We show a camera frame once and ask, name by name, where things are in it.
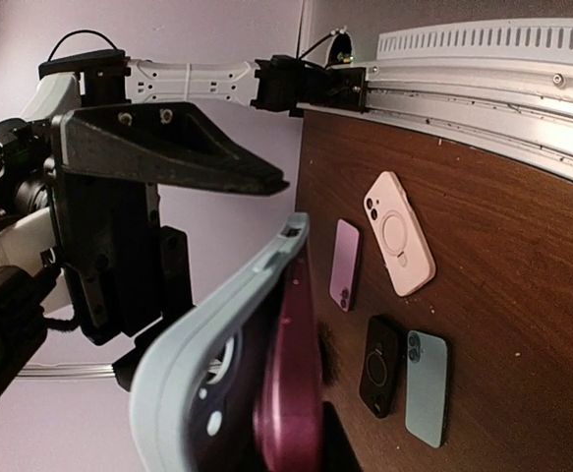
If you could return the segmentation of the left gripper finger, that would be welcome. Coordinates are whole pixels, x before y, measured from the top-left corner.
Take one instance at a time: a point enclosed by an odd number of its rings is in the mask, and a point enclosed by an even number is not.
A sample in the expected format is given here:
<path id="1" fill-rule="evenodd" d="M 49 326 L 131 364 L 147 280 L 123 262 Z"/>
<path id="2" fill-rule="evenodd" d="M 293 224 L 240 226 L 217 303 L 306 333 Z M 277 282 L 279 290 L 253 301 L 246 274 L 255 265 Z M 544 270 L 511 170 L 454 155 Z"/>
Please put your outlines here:
<path id="1" fill-rule="evenodd" d="M 323 402 L 323 450 L 321 470 L 325 472 L 362 472 L 335 407 Z"/>

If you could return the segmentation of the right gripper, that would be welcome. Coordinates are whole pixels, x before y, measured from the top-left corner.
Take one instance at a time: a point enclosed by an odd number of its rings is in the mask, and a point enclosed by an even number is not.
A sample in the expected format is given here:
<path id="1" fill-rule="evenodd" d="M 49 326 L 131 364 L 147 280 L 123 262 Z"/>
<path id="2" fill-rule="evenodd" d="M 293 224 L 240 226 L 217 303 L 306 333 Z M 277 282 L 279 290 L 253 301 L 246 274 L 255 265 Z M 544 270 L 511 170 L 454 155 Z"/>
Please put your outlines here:
<path id="1" fill-rule="evenodd" d="M 95 345 L 193 306 L 187 236 L 161 225 L 157 184 L 250 196 L 289 187 L 189 102 L 72 110 L 51 144 L 53 228 L 78 325 Z"/>

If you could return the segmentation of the pink magenta phone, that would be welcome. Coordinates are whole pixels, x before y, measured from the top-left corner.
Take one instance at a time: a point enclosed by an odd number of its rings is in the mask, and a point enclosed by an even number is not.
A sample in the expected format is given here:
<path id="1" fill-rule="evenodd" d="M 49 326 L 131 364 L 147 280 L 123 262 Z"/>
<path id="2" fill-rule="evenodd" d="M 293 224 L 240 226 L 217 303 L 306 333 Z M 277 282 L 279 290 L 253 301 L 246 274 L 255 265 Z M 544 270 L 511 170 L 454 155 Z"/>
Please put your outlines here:
<path id="1" fill-rule="evenodd" d="M 254 409 L 255 445 L 269 471 L 318 471 L 322 367 L 307 248 L 287 265 L 282 288 Z"/>

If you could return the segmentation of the black phone case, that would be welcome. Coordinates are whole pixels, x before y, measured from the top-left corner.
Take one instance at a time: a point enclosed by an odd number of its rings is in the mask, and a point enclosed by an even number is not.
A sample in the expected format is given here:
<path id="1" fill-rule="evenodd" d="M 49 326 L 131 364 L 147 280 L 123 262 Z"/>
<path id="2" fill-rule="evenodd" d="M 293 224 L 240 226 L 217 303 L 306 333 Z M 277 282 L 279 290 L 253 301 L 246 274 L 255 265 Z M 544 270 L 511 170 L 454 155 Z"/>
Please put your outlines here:
<path id="1" fill-rule="evenodd" d="M 391 412 L 403 353 L 401 332 L 385 315 L 369 319 L 359 395 L 375 416 Z"/>

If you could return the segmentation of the dark green phone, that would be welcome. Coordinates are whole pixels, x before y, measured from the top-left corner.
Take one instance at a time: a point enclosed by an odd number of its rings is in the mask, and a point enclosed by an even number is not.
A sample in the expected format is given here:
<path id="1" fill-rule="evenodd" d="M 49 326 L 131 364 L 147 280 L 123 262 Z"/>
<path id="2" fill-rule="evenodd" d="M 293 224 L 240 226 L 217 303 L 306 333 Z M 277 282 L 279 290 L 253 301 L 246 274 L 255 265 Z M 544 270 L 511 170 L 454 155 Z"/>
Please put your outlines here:
<path id="1" fill-rule="evenodd" d="M 444 442 L 449 374 L 445 339 L 423 331 L 407 335 L 405 427 L 432 448 Z"/>

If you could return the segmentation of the blue-cased phone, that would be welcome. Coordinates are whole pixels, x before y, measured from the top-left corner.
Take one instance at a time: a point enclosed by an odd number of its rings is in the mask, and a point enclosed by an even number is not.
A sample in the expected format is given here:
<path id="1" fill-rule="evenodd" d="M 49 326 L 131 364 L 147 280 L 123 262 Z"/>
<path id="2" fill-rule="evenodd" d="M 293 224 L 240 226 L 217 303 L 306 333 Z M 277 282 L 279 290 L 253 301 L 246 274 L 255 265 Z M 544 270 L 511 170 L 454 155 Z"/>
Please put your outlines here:
<path id="1" fill-rule="evenodd" d="M 282 275 L 310 219 L 283 228 L 143 354 L 130 426 L 147 471 L 234 471 L 252 442 L 257 389 L 282 298 Z"/>

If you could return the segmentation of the purple phone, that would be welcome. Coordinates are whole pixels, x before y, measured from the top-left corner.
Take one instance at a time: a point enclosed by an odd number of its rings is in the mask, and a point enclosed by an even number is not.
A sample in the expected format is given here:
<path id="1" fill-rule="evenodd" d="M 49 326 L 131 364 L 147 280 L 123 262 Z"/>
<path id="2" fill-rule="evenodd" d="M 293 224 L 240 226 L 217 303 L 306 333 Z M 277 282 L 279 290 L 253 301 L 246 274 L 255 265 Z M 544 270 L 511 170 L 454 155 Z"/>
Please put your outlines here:
<path id="1" fill-rule="evenodd" d="M 329 296 L 343 311 L 352 310 L 361 248 L 360 230 L 343 218 L 336 223 Z"/>

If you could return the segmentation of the pink phone case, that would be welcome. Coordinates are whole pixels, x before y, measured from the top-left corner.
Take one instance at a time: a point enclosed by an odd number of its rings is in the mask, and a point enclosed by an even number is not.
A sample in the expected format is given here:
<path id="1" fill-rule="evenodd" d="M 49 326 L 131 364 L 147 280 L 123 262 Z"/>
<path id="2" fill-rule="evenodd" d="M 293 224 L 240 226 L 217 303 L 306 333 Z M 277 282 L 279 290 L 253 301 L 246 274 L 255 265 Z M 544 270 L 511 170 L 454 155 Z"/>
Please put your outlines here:
<path id="1" fill-rule="evenodd" d="M 382 171 L 363 207 L 395 293 L 407 297 L 428 284 L 436 274 L 435 260 L 397 174 Z"/>

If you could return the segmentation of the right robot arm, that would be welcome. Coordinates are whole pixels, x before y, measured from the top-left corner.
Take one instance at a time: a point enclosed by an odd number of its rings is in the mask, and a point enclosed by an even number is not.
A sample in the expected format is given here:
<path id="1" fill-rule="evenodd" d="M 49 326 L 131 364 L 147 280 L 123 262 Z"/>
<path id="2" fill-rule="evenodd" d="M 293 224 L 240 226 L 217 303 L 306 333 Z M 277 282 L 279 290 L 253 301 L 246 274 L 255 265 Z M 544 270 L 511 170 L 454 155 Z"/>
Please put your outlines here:
<path id="1" fill-rule="evenodd" d="M 188 243 L 163 225 L 158 189 L 283 192 L 284 173 L 198 107 L 285 111 L 276 78 L 269 60 L 157 64 L 120 49 L 41 64 L 27 108 L 0 122 L 0 351 L 51 330 L 101 345 L 189 311 Z"/>

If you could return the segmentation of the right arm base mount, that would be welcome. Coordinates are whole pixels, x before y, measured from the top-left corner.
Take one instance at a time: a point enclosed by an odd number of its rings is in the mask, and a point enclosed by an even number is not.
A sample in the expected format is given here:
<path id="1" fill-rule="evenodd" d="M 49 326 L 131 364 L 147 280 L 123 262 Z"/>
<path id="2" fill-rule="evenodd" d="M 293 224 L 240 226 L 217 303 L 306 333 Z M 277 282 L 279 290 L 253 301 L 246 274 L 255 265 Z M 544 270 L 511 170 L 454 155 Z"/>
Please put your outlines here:
<path id="1" fill-rule="evenodd" d="M 364 112 L 366 69 L 353 65 L 351 36 L 334 29 L 295 57 L 274 55 L 258 60 L 257 96 L 251 107 L 303 115 L 303 104 Z"/>

